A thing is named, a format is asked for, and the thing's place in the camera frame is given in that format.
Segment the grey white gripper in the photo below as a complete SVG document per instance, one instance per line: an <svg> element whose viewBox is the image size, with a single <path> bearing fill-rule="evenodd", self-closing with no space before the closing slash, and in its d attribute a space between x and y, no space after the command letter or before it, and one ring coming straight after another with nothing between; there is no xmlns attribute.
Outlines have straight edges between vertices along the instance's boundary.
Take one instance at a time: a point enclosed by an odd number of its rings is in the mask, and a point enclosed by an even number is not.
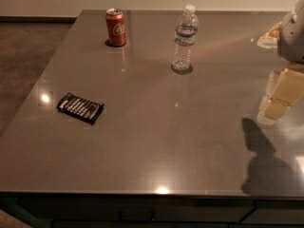
<svg viewBox="0 0 304 228"><path fill-rule="evenodd" d="M304 96L304 0L298 0L282 20L278 54L297 64L270 73L258 110L258 117L266 121L282 118Z"/></svg>

